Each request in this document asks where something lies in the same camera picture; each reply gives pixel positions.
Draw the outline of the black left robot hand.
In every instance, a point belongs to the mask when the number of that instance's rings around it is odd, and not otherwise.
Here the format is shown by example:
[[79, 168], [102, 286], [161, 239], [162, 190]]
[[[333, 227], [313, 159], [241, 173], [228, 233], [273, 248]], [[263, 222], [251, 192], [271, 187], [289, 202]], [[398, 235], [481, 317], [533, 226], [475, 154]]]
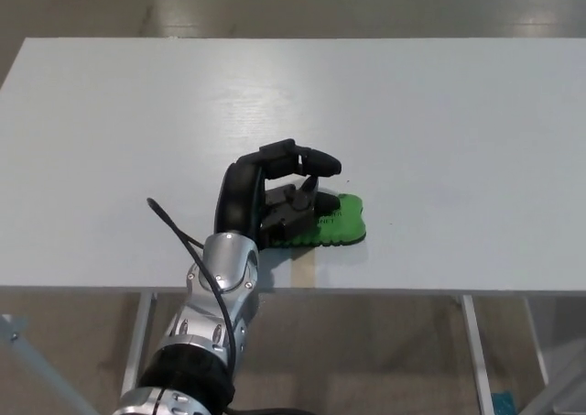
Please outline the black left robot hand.
[[243, 235], [259, 249], [290, 243], [340, 208], [336, 196], [319, 191], [319, 178], [341, 172], [338, 159], [293, 139], [263, 146], [226, 170], [214, 231]]

